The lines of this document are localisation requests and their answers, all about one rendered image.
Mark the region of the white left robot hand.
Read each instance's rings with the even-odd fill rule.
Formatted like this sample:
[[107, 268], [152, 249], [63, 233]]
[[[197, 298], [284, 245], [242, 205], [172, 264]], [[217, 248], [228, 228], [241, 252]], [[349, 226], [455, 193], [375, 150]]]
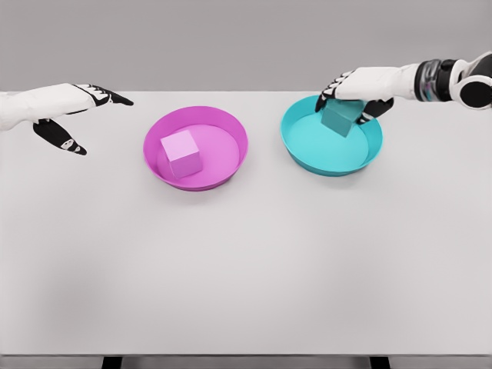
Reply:
[[134, 102], [114, 91], [97, 85], [64, 83], [32, 91], [29, 107], [33, 131], [49, 144], [77, 155], [87, 151], [55, 119], [74, 115], [106, 104], [132, 106]]

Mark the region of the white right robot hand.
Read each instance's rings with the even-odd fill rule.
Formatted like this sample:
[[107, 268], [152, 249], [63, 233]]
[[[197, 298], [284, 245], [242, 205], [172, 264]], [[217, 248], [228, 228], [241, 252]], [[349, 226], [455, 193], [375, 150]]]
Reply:
[[314, 111], [325, 108], [328, 100], [365, 101], [364, 110], [354, 121], [363, 125], [394, 106], [391, 78], [396, 67], [362, 67], [342, 73], [318, 96]]

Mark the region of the cyan block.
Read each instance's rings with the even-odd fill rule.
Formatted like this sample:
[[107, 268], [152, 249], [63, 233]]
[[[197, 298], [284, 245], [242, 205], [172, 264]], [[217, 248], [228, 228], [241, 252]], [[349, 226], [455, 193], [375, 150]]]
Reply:
[[364, 110], [361, 100], [329, 99], [323, 109], [321, 123], [333, 132], [346, 138]]

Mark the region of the cyan plate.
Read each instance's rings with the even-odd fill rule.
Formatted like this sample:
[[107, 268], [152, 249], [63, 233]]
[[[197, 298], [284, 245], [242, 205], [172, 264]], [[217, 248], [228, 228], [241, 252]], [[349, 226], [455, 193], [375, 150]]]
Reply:
[[302, 168], [329, 177], [349, 175], [369, 165], [380, 153], [384, 136], [376, 119], [358, 125], [343, 138], [321, 123], [314, 111], [317, 96], [302, 98], [284, 113], [280, 132], [289, 155]]

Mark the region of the pink block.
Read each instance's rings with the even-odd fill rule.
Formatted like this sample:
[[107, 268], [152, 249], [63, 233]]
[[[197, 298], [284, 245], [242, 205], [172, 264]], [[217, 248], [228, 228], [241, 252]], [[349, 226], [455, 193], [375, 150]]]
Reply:
[[189, 130], [163, 137], [161, 146], [175, 178], [194, 175], [203, 169], [201, 152]]

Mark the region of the pink plate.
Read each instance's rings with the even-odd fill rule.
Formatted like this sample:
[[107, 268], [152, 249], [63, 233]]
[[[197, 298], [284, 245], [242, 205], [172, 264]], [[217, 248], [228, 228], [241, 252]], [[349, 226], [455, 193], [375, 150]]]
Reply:
[[149, 129], [143, 155], [156, 177], [184, 191], [227, 182], [248, 153], [248, 135], [232, 114], [210, 106], [174, 110]]

